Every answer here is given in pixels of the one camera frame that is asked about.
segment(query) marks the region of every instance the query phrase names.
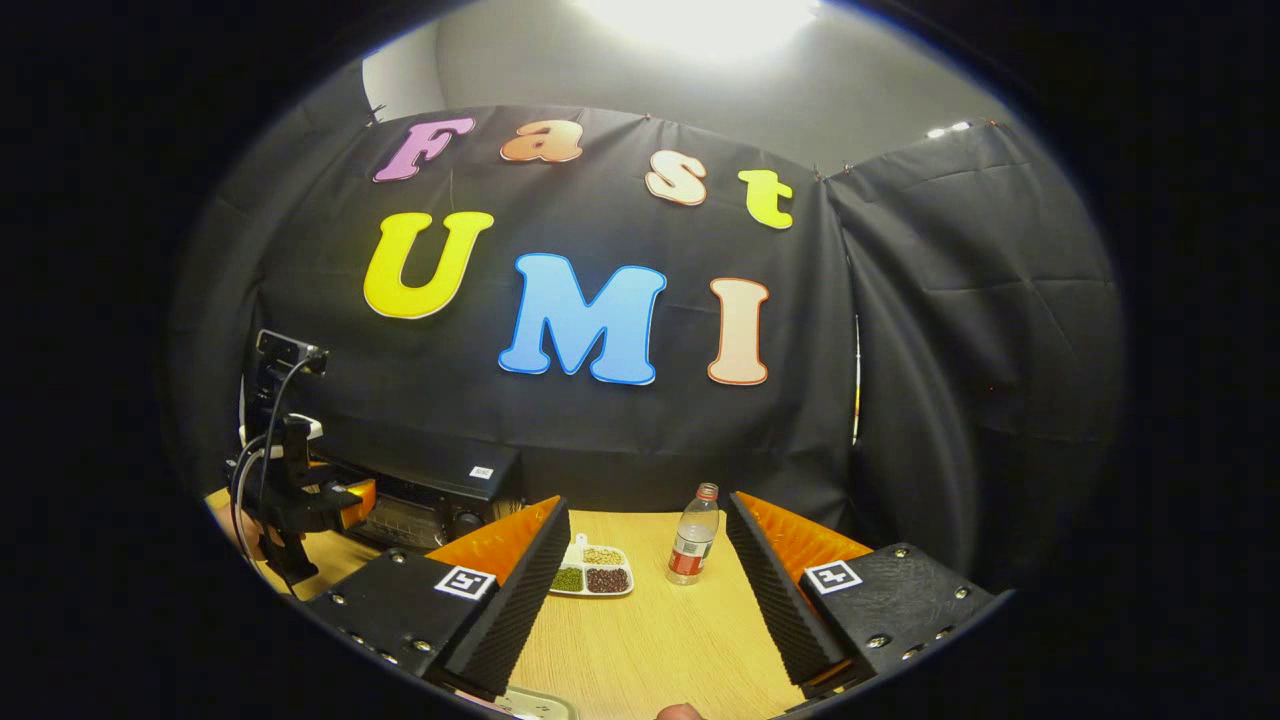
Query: table surface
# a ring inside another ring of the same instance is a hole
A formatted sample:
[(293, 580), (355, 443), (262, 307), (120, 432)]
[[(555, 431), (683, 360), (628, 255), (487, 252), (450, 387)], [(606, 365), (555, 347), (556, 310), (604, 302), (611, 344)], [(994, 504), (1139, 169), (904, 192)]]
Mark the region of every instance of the table surface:
[[(227, 505), (227, 491), (209, 497)], [(653, 720), (687, 702), (712, 720), (774, 717), (804, 702), (764, 626), (746, 574), (724, 536), (724, 514), (707, 570), (692, 585), (666, 579), (678, 512), (570, 510), (573, 536), (626, 552), (635, 577), (620, 597), (548, 594), (511, 685), (561, 697), (582, 720)], [(307, 600), (379, 555), (338, 533), (303, 541), (320, 574), (297, 585)], [(259, 562), (268, 582), (284, 583)]]

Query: white tray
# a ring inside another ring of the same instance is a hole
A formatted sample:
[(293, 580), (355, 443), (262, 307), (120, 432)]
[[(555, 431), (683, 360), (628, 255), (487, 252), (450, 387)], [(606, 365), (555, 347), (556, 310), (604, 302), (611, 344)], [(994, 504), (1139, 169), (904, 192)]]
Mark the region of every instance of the white tray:
[[(582, 551), (585, 551), (585, 550), (609, 550), (609, 551), (617, 552), (618, 555), (622, 556), (622, 564), (621, 565), (598, 565), (598, 564), (594, 564), (594, 562), (584, 562), (582, 561)], [(575, 542), (570, 543), (570, 546), (564, 550), (564, 559), (561, 560), (561, 566), (557, 569), (557, 571), (563, 570), (564, 568), (577, 568), (579, 570), (582, 571), (582, 589), (580, 589), (580, 591), (558, 591), (556, 588), (552, 588), (550, 592), (553, 592), (556, 594), (590, 596), (590, 597), (617, 597), (620, 594), (627, 594), (627, 593), (630, 593), (636, 587), (636, 577), (635, 577), (635, 574), (631, 573), (631, 561), (627, 560), (627, 553), (622, 552), (621, 550), (618, 550), (616, 547), (609, 547), (607, 544), (588, 544), (586, 536), (582, 534), (582, 533), (579, 533), (577, 537), (575, 538)], [(591, 591), (586, 589), (586, 571), (588, 570), (622, 570), (622, 571), (625, 571), (627, 574), (627, 589), (621, 591), (621, 592), (591, 592)]]

